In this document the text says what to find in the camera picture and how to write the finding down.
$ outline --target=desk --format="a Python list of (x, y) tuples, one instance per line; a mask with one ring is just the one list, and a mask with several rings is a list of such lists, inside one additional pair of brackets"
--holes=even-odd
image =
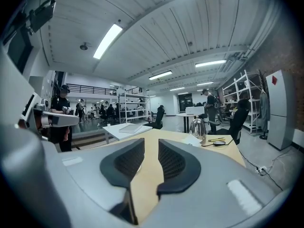
[[(187, 136), (187, 133), (152, 129), (124, 140), (144, 138), (145, 141), (145, 154), (142, 167), (131, 181), (133, 204), (139, 224), (144, 221), (157, 205), (158, 196), (156, 195), (156, 189), (157, 186), (164, 181), (162, 166), (158, 161), (158, 140), (167, 139), (182, 142)], [(207, 135), (207, 141), (208, 139), (220, 137), (226, 138), (225, 141), (227, 143), (232, 139), (230, 135)], [(202, 148), (224, 154), (245, 167), (244, 160), (234, 141), (221, 148), (212, 146)]]
[(177, 116), (182, 116), (184, 118), (184, 133), (188, 133), (189, 132), (189, 117), (190, 116), (198, 116), (200, 114), (186, 114), (186, 113), (179, 113), (176, 114)]
[(113, 126), (109, 126), (109, 127), (104, 127), (103, 129), (105, 130), (105, 139), (106, 139), (106, 143), (109, 143), (109, 134), (112, 135), (116, 140), (121, 141), (123, 139), (128, 139), (130, 137), (139, 135), (140, 133), (146, 132), (150, 129), (152, 129), (152, 127), (148, 127), (148, 126), (142, 126), (137, 132), (135, 133), (120, 133), (119, 130), (122, 129), (125, 126), (128, 125), (134, 125), (132, 123), (122, 123), (122, 124), (118, 124), (118, 125), (113, 125)]

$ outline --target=black railing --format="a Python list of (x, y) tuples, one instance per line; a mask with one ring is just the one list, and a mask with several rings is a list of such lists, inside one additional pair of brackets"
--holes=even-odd
[(68, 85), (70, 92), (116, 95), (115, 89), (99, 88), (99, 87), (86, 86), (86, 85), (74, 85), (74, 84), (66, 84), (66, 85)]
[(138, 94), (138, 93), (141, 93), (142, 91), (143, 91), (142, 88), (140, 88), (140, 87), (135, 87), (135, 88), (133, 88), (133, 89), (127, 90), (127, 93), (129, 93), (129, 94)]

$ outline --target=white box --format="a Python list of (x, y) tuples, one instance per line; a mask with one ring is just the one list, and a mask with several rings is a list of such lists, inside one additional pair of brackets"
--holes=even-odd
[(192, 106), (192, 107), (186, 107), (186, 114), (204, 114), (205, 113), (205, 107), (204, 106)]

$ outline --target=refrigerator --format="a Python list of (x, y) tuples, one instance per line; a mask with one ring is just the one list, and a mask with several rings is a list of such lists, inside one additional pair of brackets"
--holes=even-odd
[(292, 143), (295, 130), (295, 87), (292, 76), (279, 70), (266, 77), (270, 123), (267, 142), (282, 150)]

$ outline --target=ceiling light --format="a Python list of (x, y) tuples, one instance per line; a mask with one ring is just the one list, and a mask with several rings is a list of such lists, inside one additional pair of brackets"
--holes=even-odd
[(195, 67), (200, 67), (200, 66), (202, 67), (202, 66), (222, 64), (222, 63), (226, 63), (226, 60), (213, 61), (213, 62), (207, 62), (207, 63), (198, 63), (195, 65)]
[(170, 75), (170, 74), (172, 74), (172, 71), (167, 71), (167, 72), (164, 72), (164, 73), (161, 73), (161, 74), (149, 77), (149, 79), (150, 80), (154, 80), (154, 79), (157, 79), (157, 78), (160, 78), (160, 77), (164, 77), (164, 76)]
[(116, 36), (122, 31), (122, 28), (113, 24), (109, 31), (104, 36), (103, 40), (100, 42), (95, 54), (94, 58), (100, 59), (102, 55), (105, 53), (105, 50), (109, 47), (112, 41), (116, 38)]
[(202, 84), (198, 84), (197, 86), (203, 86), (203, 85), (209, 85), (209, 84), (213, 84), (213, 82), (208, 82), (208, 83), (202, 83)]
[(185, 87), (182, 87), (182, 88), (176, 88), (176, 89), (171, 89), (170, 91), (173, 91), (173, 90), (179, 90), (179, 89), (184, 89)]

